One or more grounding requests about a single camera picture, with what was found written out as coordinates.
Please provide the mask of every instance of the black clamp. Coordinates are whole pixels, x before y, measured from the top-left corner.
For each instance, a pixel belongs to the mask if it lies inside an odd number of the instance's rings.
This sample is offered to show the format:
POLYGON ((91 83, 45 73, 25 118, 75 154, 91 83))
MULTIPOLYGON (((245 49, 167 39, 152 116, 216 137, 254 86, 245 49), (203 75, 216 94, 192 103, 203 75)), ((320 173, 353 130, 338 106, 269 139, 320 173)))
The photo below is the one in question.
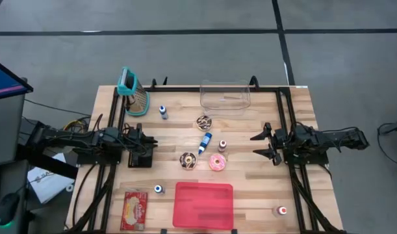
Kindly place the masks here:
POLYGON ((252 77, 250 78, 250 83, 249 83, 249 85, 255 85, 256 91, 259 91, 259 90, 260 90, 259 81, 257 80, 256 76, 252 76, 252 77))
POLYGON ((278 140, 275 135, 272 135, 272 126, 270 125, 270 123, 264 123, 263 132, 250 138, 250 140, 264 140, 266 137, 269 138, 270 142, 268 144, 268 148, 255 149, 253 150, 253 152, 273 160, 274 165, 277 166, 282 162, 282 158, 276 150, 278 140))
MULTIPOLYGON (((167 82, 168 82, 168 77, 165 77, 165 80, 164 80, 164 82, 162 83, 162 85, 166 85, 167 82)), ((156 85, 158 85, 158 84, 157 84, 157 80, 156 80, 156 79, 152 79, 151 89, 154 89, 156 85)))

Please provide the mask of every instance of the chocolate donut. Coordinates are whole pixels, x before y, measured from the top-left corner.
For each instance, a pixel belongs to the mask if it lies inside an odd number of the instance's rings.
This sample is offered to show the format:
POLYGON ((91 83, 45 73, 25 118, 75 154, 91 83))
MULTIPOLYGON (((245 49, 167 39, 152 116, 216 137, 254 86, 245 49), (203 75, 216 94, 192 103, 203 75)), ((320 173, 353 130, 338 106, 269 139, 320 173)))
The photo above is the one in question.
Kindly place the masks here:
POLYGON ((192 170, 197 165, 197 157, 193 153, 184 153, 180 156, 179 162, 185 170, 192 170))
POLYGON ((208 131, 211 128, 212 120, 208 116, 200 116, 196 123, 199 130, 208 131))

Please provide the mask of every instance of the metal bracket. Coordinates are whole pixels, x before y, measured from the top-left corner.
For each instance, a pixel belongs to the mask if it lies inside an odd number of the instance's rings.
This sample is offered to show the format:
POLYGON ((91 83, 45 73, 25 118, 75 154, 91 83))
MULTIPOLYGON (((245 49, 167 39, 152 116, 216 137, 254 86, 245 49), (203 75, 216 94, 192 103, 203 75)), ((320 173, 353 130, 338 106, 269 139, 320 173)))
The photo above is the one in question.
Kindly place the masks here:
POLYGON ((259 86, 259 82, 258 82, 256 76, 252 76, 252 77, 250 78, 249 85, 254 85, 256 91, 259 91, 259 90, 261 89, 260 86, 259 86))

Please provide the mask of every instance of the sprinkled donut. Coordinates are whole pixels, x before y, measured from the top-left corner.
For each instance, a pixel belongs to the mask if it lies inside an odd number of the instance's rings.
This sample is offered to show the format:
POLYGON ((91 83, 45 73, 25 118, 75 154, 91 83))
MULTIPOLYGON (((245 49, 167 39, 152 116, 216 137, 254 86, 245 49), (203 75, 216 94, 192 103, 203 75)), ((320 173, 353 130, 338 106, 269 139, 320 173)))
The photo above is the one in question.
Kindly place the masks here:
POLYGON ((197 157, 193 153, 184 153, 180 156, 179 162, 185 170, 192 170, 197 165, 197 157))
POLYGON ((200 116, 196 123, 199 130, 208 131, 211 128, 212 120, 208 116, 200 116))
POLYGON ((226 164, 226 160, 223 155, 220 155, 219 153, 211 155, 209 160, 209 166, 211 170, 217 172, 223 170, 225 168, 225 164, 226 164))

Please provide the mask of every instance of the computer mouse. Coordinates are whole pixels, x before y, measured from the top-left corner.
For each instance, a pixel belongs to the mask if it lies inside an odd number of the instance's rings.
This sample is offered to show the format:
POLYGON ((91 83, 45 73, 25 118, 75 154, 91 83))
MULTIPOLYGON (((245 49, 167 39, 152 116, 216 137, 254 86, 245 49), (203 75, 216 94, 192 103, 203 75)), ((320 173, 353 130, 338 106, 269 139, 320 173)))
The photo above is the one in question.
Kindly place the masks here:
POLYGON ((19 195, 15 192, 5 195, 0 201, 0 226, 7 225, 15 218, 19 195))

